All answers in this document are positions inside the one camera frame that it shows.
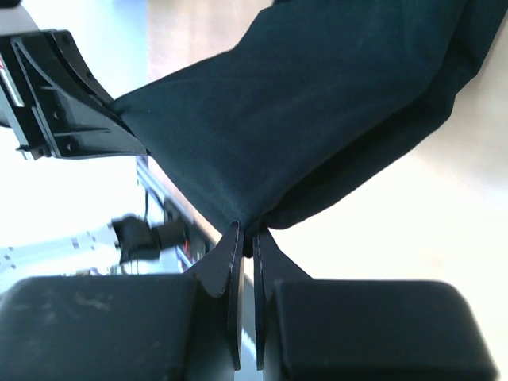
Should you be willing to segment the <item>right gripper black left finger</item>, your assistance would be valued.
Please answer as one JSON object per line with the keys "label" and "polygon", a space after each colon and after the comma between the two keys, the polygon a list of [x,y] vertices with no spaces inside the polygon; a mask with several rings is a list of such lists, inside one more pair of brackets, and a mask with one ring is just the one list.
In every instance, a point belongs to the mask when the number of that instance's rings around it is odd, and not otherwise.
{"label": "right gripper black left finger", "polygon": [[1,303],[4,380],[231,380],[244,234],[182,274],[32,277]]}

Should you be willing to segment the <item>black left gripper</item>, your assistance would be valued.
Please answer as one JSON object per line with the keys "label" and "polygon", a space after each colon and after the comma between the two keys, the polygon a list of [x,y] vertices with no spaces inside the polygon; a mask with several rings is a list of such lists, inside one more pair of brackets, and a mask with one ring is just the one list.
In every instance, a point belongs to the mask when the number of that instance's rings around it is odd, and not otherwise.
{"label": "black left gripper", "polygon": [[27,160],[146,155],[112,102],[69,31],[1,36],[1,125]]}

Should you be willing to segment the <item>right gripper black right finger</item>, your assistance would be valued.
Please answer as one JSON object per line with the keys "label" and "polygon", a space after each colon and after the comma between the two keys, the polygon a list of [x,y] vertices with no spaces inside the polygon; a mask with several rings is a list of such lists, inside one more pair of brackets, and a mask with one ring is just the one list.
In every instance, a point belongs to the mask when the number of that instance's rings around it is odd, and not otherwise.
{"label": "right gripper black right finger", "polygon": [[429,280],[306,274],[264,230],[252,239],[257,366],[266,380],[494,380],[470,306]]}

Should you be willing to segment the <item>black t shirt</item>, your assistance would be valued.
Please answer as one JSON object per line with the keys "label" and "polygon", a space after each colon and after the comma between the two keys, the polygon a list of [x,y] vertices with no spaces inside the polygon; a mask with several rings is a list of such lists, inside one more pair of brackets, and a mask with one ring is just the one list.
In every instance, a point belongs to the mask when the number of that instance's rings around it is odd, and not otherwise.
{"label": "black t shirt", "polygon": [[286,229],[436,131],[504,1],[277,1],[239,43],[115,113],[218,231]]}

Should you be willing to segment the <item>aluminium frame rail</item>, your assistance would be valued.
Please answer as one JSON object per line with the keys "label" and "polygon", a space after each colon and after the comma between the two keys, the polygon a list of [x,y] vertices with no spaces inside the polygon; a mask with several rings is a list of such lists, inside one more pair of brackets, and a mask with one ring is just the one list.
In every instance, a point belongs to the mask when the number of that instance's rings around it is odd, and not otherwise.
{"label": "aluminium frame rail", "polygon": [[127,266],[158,262],[170,251],[183,257],[193,218],[137,159],[137,182],[144,190],[144,214],[127,214],[85,232],[52,241],[1,249],[1,292],[16,282],[46,275],[131,274]]}

